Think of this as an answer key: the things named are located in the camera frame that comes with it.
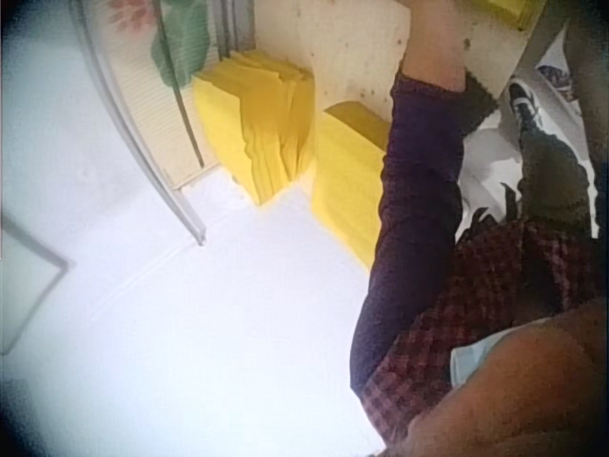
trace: sneaker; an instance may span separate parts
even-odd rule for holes
[[[541,130],[540,104],[535,93],[520,79],[513,78],[509,84],[510,107],[516,116],[521,133]]]

